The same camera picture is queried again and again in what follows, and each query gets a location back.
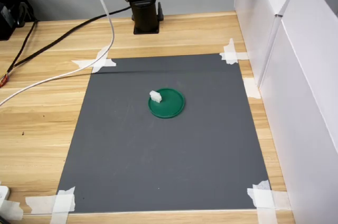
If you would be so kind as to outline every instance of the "white box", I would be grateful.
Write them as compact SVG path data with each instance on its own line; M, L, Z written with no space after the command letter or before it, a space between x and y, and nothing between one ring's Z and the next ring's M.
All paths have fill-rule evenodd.
M234 7L258 85L288 0L235 0Z
M338 222L338 18L289 0L261 83L296 223Z

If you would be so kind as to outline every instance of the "white object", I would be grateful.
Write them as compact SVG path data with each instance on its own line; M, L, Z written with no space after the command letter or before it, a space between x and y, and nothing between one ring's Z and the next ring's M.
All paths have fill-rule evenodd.
M235 9L258 86L289 0L235 0Z
M337 40L324 0L290 0L260 88L300 224L338 219Z
M243 78L243 83L245 87L245 92L247 97L252 97L256 99L261 99L258 87L255 83L254 78Z
M162 101L162 96L159 92L156 92L156 91L151 91L150 93L150 98L155 101L155 102L158 102L160 103Z
M93 70L91 73L96 73L98 72L102 67L115 67L116 63L114 63L111 59L107 59L108 52L105 53L103 56L102 54L108 49L108 46L103 47L96 56L96 59L99 59L98 61L94 62L95 59L93 60L72 60L73 63L77 64L80 68L85 67L89 63L94 62L93 65L90 67L93 67Z
M226 60L227 64L238 63L232 38L230 38L229 44L224 46L224 52L220 53L220 55L222 56L222 60Z
M9 97L7 97L7 98L6 98L5 100L3 100L2 102L0 102L0 106L1 106L2 104L4 104L5 102L7 102L8 100L12 99L14 96L16 96L16 95L22 93L23 91L26 91L27 89L30 89L30 88L32 88L32 87L35 87L35 86L37 86L37 85L40 85L40 84L42 84L42 83L45 83L45 82L48 82L48 81L51 81L51 80L56 80L56 79L60 79L60 78L66 77L66 76L68 76L68 75L71 75L71 74L73 74L73 73L82 71L83 69L92 66L92 65L95 64L97 61L99 61L99 60L100 60L100 59L101 59L101 58L109 51L109 49L111 48L111 46L112 46L112 44L114 43L114 40L115 40L114 26L113 26L113 24L112 24L112 22L111 22L111 19L110 19L110 16L109 16L109 12L108 12L108 10L107 10L107 7L106 7L106 4L105 4L104 0L100 0L100 1L101 1L101 4L102 4L102 7L104 8L105 13L106 13L106 15L107 15L107 17L108 17L108 21L109 21L109 24L110 24L110 27L111 27L111 33L112 33L112 37L111 37L110 44L108 45L108 48L102 53L102 55L101 55L100 57L96 58L94 61L88 63L88 65L86 65L86 66L84 66L84 67L81 67L81 68L79 68L79 69L77 69L77 70L74 70L74 71L71 71L71 72L67 72L67 73L64 73L64 74L61 74L61 75L58 75L58 76L54 76L54 77L52 77L52 78L48 78L48 79L39 81L39 82L34 83L34 84L32 84L32 85L30 85L30 86L28 86L28 87L23 88L23 89L21 89L21 90L15 92L14 94L10 95Z
M68 191L60 190L58 195L42 196L42 197L26 197L26 204L32 209L31 214L51 214L57 212L55 208L57 202L64 202L68 204L71 201L70 207L67 208L67 212L75 211L75 187Z
M9 195L10 195L10 189L7 186L0 185L0 201L8 199Z

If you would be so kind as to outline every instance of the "white cable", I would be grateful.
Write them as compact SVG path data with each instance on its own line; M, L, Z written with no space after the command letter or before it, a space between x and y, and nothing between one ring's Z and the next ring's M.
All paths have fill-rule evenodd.
M34 84L32 84L32 85L30 85L30 86L28 86L28 87L25 87L25 88L19 90L18 92L15 92L15 93L12 94L11 96L7 97L5 100L3 100L2 102L0 102L0 106L1 106L2 104L4 104L5 102L7 102L8 100L12 99L14 96L16 96L16 95L22 93L23 91L26 91L27 89L30 89L30 88L32 88L32 87L35 87L35 86L37 86L37 85L40 85L40 84L42 84L42 83L45 83L45 82L48 82L48 81L51 81L51 80L56 80L56 79L60 79L60 78L66 77L66 76L68 76L68 75L71 75L71 74L73 74L73 73L82 71L83 69L92 66L93 64L95 64L98 60L100 60L100 59L101 59L101 58L109 51L110 47L112 46L112 44L114 43L114 40L115 40L114 26L113 26L113 24L112 24L112 22L111 22L111 19L110 19L110 17L109 17L109 12L108 12L108 10L107 10L107 7L106 7L106 4L105 4L104 0L100 0L100 1L101 1L101 4L102 4L102 7L104 8L105 13L106 13L106 15L107 15L107 17L108 17L108 20L109 20L109 23L110 23L110 26L111 26L111 32L112 32L112 37L111 37L110 45L108 46L107 50L106 50L100 57L98 57L96 60L94 60L93 62L91 62L90 64L88 64L88 65L85 66L85 67L81 67L81 68L79 68L79 69L77 69L77 70L75 70L75 71L67 72L67 73L61 74L61 75L59 75L59 76L54 76L54 77L52 77L52 78L48 78L48 79L39 81L39 82L37 82L37 83L34 83Z

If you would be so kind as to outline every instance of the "gray mat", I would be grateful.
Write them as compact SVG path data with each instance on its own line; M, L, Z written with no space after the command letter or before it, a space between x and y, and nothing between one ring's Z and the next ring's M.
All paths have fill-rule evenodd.
M59 190L75 212L255 208L267 172L238 64L218 54L114 59L92 74ZM151 90L174 88L183 112L160 119Z

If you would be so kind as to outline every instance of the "white block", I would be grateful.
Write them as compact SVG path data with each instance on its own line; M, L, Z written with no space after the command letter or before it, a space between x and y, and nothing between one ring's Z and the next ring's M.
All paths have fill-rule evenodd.
M162 96L158 92L152 90L149 94L150 94L150 98L153 101L158 102L158 103L162 101Z
M10 189L7 186L0 186L0 200L8 199Z

